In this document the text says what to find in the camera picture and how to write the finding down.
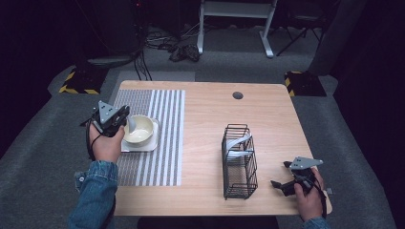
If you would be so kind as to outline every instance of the chair leg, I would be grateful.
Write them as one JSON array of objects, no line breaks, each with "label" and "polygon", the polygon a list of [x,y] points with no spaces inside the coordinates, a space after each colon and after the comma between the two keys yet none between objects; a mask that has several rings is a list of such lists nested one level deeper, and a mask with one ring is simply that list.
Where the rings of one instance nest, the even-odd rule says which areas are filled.
[{"label": "chair leg", "polygon": [[325,35],[324,31],[322,31],[321,38],[319,38],[319,42],[318,42],[318,46],[316,47],[316,50],[318,50],[319,47],[321,46],[321,42],[322,42],[322,39],[324,39],[324,35]]},{"label": "chair leg", "polygon": [[304,29],[303,31],[300,32],[294,39],[292,39],[282,50],[280,50],[276,55],[279,56],[281,53],[283,53],[288,47],[290,47],[296,40],[298,40],[303,34],[305,34],[309,30],[309,28]]},{"label": "chair leg", "polygon": [[321,39],[319,38],[318,34],[316,34],[314,29],[311,29],[313,34],[315,35],[316,39],[318,39],[318,42],[321,41]]}]

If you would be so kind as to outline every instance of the black strap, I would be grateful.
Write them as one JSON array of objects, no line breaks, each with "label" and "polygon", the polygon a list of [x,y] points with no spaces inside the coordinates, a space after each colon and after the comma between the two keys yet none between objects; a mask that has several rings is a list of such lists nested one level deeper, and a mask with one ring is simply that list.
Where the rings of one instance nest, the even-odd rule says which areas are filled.
[{"label": "black strap", "polygon": [[325,196],[324,191],[322,191],[321,188],[319,188],[315,183],[313,183],[313,187],[318,190],[319,196],[321,196],[321,202],[322,202],[322,217],[324,219],[327,218],[327,196]]}]

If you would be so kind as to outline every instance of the metal basket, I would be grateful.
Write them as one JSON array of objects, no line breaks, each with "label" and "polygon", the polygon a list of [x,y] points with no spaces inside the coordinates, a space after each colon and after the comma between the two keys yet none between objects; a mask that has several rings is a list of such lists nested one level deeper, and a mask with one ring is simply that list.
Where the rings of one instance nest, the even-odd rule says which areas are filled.
[{"label": "metal basket", "polygon": [[245,124],[228,124],[222,143],[224,198],[250,198],[257,189],[253,136]]}]

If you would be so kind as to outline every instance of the denim jacket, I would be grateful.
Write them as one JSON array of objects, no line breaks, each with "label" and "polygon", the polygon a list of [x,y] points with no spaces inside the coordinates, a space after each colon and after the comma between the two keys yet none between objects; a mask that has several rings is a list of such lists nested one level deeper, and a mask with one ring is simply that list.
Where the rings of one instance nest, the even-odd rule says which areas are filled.
[{"label": "denim jacket", "polygon": [[330,229],[327,221],[322,217],[307,220],[301,227],[303,229]]},{"label": "denim jacket", "polygon": [[[75,174],[76,189],[80,192],[78,204],[68,219],[69,228],[101,228],[114,205],[117,191],[118,167],[113,162],[93,161],[88,172]],[[114,218],[108,223],[114,228]],[[303,223],[303,229],[329,229],[319,217]]]}]

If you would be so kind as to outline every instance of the hand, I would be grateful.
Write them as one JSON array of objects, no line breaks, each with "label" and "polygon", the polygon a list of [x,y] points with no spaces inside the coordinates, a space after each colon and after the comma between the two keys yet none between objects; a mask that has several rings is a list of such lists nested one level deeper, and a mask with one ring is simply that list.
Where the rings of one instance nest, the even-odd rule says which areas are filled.
[{"label": "hand", "polygon": [[[315,178],[318,180],[320,189],[324,190],[324,180],[315,168],[311,168],[315,174]],[[307,195],[304,194],[303,187],[295,183],[294,184],[295,195],[297,196],[298,212],[301,215],[303,221],[307,221],[313,218],[322,217],[322,201],[321,196],[316,188],[310,189]]]},{"label": "hand", "polygon": [[120,126],[116,135],[113,137],[108,137],[100,135],[96,127],[91,124],[90,126],[90,144],[93,141],[93,153],[95,154],[96,160],[105,160],[109,162],[118,162],[118,158],[121,155],[121,141],[124,138],[125,132],[124,127]]}]

